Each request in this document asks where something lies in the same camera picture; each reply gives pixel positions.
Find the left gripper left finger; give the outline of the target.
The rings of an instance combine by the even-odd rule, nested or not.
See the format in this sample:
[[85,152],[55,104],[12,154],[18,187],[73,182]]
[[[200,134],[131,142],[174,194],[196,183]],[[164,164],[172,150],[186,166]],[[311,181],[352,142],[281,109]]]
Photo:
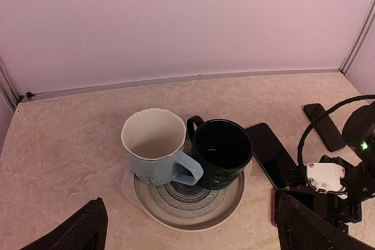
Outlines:
[[99,197],[23,249],[104,249],[107,227],[107,210]]

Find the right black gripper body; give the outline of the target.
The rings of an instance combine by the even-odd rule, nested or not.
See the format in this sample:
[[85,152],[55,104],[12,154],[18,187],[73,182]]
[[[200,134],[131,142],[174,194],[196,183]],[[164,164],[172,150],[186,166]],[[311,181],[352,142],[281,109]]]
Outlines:
[[293,170],[289,176],[288,189],[291,196],[308,207],[323,220],[336,228],[347,229],[347,223],[358,223],[362,220],[363,202],[363,162],[357,166],[351,165],[341,157],[324,155],[318,163],[336,163],[345,168],[345,177],[340,181],[347,191],[347,199],[341,199],[332,193],[315,191],[305,181],[299,168]]

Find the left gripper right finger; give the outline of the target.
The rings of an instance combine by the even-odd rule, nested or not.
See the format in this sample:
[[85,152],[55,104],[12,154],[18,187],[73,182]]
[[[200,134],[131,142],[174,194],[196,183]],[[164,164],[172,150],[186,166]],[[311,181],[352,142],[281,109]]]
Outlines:
[[292,196],[280,198],[277,228],[281,249],[372,249],[328,224]]

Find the black phone pink edge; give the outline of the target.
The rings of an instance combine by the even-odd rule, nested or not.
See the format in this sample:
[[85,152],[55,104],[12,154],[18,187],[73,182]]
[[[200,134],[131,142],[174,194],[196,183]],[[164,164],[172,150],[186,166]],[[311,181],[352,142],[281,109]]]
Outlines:
[[271,222],[273,226],[277,226],[278,222],[278,204],[282,196],[291,195],[292,191],[288,189],[275,189],[272,192],[271,200]]

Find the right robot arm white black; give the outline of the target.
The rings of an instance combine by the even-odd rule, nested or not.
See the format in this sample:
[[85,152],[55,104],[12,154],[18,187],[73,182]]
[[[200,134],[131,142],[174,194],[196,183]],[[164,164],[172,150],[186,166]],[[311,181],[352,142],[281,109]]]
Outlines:
[[341,157],[324,155],[318,162],[298,165],[288,175],[294,198],[342,232],[362,220],[362,202],[374,198],[374,104],[355,110],[338,131],[330,118],[331,108],[313,110],[311,127],[330,152],[348,146],[360,163],[353,166]]

